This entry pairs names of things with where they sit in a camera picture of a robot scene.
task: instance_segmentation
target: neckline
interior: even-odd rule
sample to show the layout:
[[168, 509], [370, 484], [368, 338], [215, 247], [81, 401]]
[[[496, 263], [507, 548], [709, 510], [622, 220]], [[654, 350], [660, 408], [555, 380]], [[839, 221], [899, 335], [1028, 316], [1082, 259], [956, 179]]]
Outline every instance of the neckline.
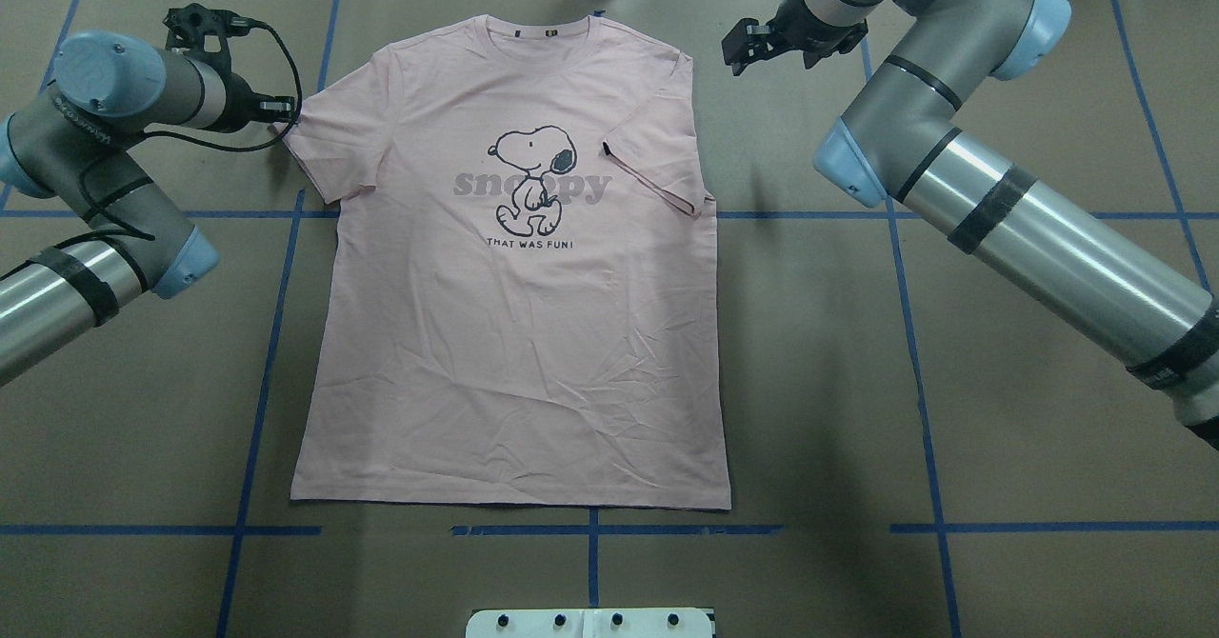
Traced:
[[[583, 35], [584, 41], [562, 60], [529, 60], [505, 52], [491, 40], [491, 33], [503, 37], [505, 40], [545, 40], [549, 32], [556, 32], [550, 34], [552, 37]], [[556, 73], [569, 70], [591, 56], [601, 40], [601, 18], [590, 15], [566, 24], [523, 26], [483, 15], [474, 21], [474, 33], [479, 45], [491, 60], [523, 73]]]

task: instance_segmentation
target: cartoon dog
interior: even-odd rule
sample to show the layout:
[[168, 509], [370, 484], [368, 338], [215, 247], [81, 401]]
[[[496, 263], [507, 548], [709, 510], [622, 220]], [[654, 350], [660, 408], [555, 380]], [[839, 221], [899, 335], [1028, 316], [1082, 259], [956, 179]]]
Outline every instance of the cartoon dog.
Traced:
[[546, 190], [546, 173], [568, 173], [575, 168], [575, 145], [572, 137], [557, 126], [544, 126], [528, 133], [510, 131], [486, 150], [525, 174], [512, 190], [512, 206], [500, 205], [495, 217], [503, 231], [528, 238], [550, 235], [563, 218], [558, 196]]

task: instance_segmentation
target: blue joint cap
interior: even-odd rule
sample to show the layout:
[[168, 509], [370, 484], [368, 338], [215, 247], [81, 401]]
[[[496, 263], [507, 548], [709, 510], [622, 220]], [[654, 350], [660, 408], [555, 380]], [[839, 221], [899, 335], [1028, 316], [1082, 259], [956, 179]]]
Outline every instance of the blue joint cap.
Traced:
[[30, 174], [22, 168], [17, 160], [17, 152], [12, 151], [12, 142], [9, 140], [9, 121], [12, 121], [12, 115], [5, 117], [4, 123], [0, 124], [0, 181], [12, 184], [13, 188], [30, 198], [39, 200], [54, 198], [54, 193], [43, 188], [43, 184], [30, 178]]
[[993, 78], [1012, 81], [1037, 66], [1058, 45], [1070, 23], [1070, 2], [1067, 0], [1032, 0], [1032, 11], [1024, 24], [1024, 33], [1015, 41], [1007, 60], [993, 70]]
[[847, 195], [865, 207], [875, 207], [880, 200], [889, 196], [875, 170], [863, 156], [855, 135], [841, 118], [834, 122], [834, 128], [817, 149], [813, 166], [834, 185], [846, 190]]
[[178, 251], [173, 263], [166, 270], [165, 276], [152, 287], [152, 293], [168, 300], [204, 278], [207, 272], [216, 268], [219, 261], [221, 254], [204, 238], [196, 226], [195, 231], [190, 232], [190, 238], [187, 238], [182, 250]]
[[156, 104], [165, 91], [166, 70], [156, 49], [138, 38], [85, 30], [60, 45], [55, 78], [77, 107], [117, 118]]

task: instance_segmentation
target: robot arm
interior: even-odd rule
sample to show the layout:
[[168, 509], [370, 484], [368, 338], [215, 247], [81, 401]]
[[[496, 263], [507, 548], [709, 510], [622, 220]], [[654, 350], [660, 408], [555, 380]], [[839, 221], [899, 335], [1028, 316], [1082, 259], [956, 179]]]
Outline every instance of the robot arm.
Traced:
[[[801, 50], [806, 66], [853, 49], [884, 0], [784, 0], [741, 20], [724, 62]], [[814, 166], [867, 206], [892, 196], [1173, 398], [1219, 449], [1219, 306], [1037, 177], [952, 124], [987, 76], [1015, 78], [1053, 49], [1067, 0], [894, 0], [915, 17], [823, 140]]]
[[[101, 30], [68, 38], [55, 56], [56, 82], [0, 124], [0, 179], [34, 198], [59, 195], [93, 229], [0, 278], [0, 385], [145, 290], [169, 299], [218, 262], [199, 228], [128, 149], [172, 137], [227, 151], [257, 150], [295, 122], [295, 99], [254, 93], [230, 70], [229, 37], [266, 28], [283, 48], [274, 29], [200, 5], [171, 10], [165, 23], [166, 50]], [[205, 50], [208, 35], [218, 40], [218, 51]], [[247, 149], [143, 132], [151, 123], [234, 132], [251, 121], [289, 127]]]

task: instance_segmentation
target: white bracket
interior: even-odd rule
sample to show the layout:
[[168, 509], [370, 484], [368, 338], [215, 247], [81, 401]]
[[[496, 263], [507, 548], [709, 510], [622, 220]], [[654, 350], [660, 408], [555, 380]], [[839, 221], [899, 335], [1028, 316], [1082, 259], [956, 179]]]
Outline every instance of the white bracket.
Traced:
[[716, 612], [695, 608], [483, 610], [466, 638], [716, 638]]

